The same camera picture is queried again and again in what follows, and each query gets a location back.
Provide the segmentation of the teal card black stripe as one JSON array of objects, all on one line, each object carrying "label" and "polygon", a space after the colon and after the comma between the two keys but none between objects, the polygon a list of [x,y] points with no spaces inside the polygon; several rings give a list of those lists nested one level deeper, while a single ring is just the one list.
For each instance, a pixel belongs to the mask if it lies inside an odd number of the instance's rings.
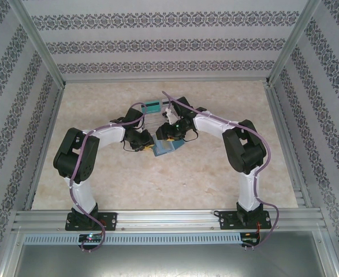
[{"label": "teal card black stripe", "polygon": [[158,100],[144,102],[144,104],[141,105],[141,111],[146,114],[159,113],[161,111],[161,103]]}]

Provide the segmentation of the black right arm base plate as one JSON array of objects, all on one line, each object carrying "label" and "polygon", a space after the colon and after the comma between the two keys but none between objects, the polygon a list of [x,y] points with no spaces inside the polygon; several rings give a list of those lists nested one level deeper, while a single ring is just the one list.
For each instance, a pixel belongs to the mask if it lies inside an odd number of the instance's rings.
[{"label": "black right arm base plate", "polygon": [[270,230],[272,227],[270,215],[268,211],[262,211],[252,221],[244,225],[237,216],[236,211],[220,211],[219,212],[219,225],[221,230],[246,230],[257,229],[258,223],[262,230]]}]

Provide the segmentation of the teal blue card holder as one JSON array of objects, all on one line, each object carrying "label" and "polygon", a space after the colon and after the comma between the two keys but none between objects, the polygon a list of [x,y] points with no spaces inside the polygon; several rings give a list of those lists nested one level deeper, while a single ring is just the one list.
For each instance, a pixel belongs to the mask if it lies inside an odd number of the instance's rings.
[{"label": "teal blue card holder", "polygon": [[180,148],[181,146],[185,144],[184,140],[171,141],[173,144],[172,148],[163,149],[163,148],[157,147],[157,141],[158,139],[154,137],[155,146],[152,148],[154,156],[161,156],[161,155],[169,154],[171,152],[174,152],[175,150],[177,150],[178,148]]}]

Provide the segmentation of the aluminium table side rail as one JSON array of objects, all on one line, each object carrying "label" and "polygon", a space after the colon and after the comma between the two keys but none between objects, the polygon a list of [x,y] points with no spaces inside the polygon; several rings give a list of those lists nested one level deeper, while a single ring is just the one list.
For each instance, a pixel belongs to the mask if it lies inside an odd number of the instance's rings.
[{"label": "aluminium table side rail", "polygon": [[43,136],[42,143],[40,145],[40,152],[36,160],[35,168],[31,176],[31,181],[29,188],[27,189],[27,194],[25,195],[25,201],[21,208],[22,211],[29,211],[32,207],[33,199],[38,187],[39,179],[42,173],[44,161],[47,156],[47,150],[50,144],[52,133],[54,130],[54,125],[57,119],[59,107],[61,105],[62,96],[65,90],[65,85],[63,85],[57,92],[57,95],[54,99],[49,120],[47,121],[47,128]]},{"label": "aluminium table side rail", "polygon": [[312,208],[314,205],[309,197],[303,173],[300,169],[277,95],[275,94],[274,89],[269,86],[267,82],[263,83],[263,87],[281,144],[282,153],[284,155],[286,167],[295,193],[297,205],[299,208]]}]

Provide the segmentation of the grey metal sheet panel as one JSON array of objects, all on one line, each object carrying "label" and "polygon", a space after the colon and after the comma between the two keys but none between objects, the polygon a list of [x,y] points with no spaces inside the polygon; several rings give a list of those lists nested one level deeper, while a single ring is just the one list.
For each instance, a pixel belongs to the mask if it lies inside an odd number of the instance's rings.
[{"label": "grey metal sheet panel", "polygon": [[242,250],[237,245],[26,245],[16,277],[326,277],[313,250]]}]

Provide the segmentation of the aluminium frame post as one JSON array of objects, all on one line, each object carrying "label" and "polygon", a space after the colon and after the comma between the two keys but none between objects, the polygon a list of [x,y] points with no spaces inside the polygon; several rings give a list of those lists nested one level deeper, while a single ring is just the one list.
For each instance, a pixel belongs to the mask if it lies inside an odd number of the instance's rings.
[{"label": "aluminium frame post", "polygon": [[286,43],[284,44],[268,78],[263,82],[265,87],[271,87],[276,82],[281,70],[287,63],[291,52],[296,47],[297,42],[302,36],[304,29],[309,23],[311,17],[314,15],[320,2],[321,0],[307,0],[307,3],[299,15],[299,18],[297,19],[288,39],[286,40]]},{"label": "aluminium frame post", "polygon": [[59,88],[65,87],[65,80],[58,69],[57,64],[52,58],[46,43],[42,39],[35,23],[33,22],[31,16],[26,10],[22,0],[8,0],[8,3],[15,15],[17,16],[20,24],[23,26],[28,37],[30,38],[32,44],[34,45],[36,51],[39,53],[43,62],[46,65],[47,70],[50,72],[54,81],[57,83]]}]

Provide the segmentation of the aluminium mounting rail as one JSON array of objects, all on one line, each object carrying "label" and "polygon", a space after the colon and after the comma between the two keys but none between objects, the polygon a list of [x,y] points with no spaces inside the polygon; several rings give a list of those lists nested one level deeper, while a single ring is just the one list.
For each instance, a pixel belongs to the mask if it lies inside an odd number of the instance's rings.
[{"label": "aluminium mounting rail", "polygon": [[[219,218],[210,209],[120,210],[116,211],[116,232],[190,233],[220,231]],[[18,211],[11,231],[22,233],[65,232],[67,210]],[[327,228],[319,208],[283,208],[277,231],[316,231]]]}]

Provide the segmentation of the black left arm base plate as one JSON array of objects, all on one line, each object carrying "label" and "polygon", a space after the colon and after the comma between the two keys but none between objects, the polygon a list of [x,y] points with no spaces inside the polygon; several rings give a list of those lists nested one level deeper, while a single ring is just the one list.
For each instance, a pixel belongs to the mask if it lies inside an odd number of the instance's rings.
[{"label": "black left arm base plate", "polygon": [[[97,220],[106,231],[115,231],[117,214],[113,212],[98,212]],[[66,231],[101,231],[101,226],[86,215],[72,212],[68,213],[65,223]]]}]

